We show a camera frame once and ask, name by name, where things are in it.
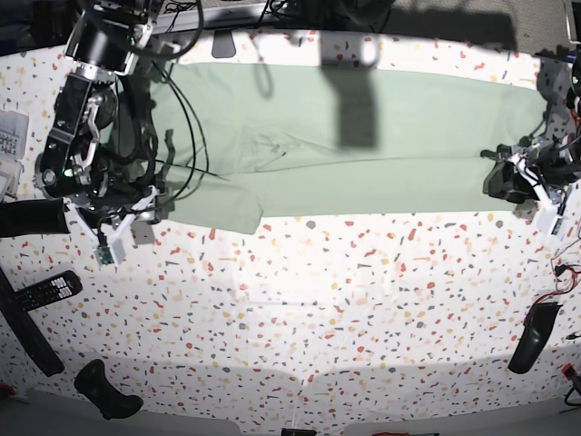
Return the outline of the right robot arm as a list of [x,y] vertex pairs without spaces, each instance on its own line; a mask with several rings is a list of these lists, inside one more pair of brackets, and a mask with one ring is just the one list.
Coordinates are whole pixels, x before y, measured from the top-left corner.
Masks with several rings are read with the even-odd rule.
[[140,60],[154,66],[192,50],[205,17],[186,45],[148,43],[159,1],[82,1],[64,55],[74,61],[54,104],[54,123],[35,162],[35,183],[68,203],[93,244],[98,266],[119,265],[123,233],[136,221],[156,223],[179,197],[157,170],[153,124],[138,111],[131,75]]

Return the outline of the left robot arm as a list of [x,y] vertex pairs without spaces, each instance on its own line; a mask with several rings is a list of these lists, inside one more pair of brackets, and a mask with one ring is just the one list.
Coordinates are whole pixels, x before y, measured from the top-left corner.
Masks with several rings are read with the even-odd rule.
[[580,180],[580,38],[568,57],[570,73],[559,74],[553,82],[565,89],[565,115],[574,131],[548,136],[524,136],[515,145],[500,144],[483,150],[482,158],[494,166],[483,182],[485,195],[514,204],[535,202],[537,228],[558,235],[566,222],[566,206],[573,183]]

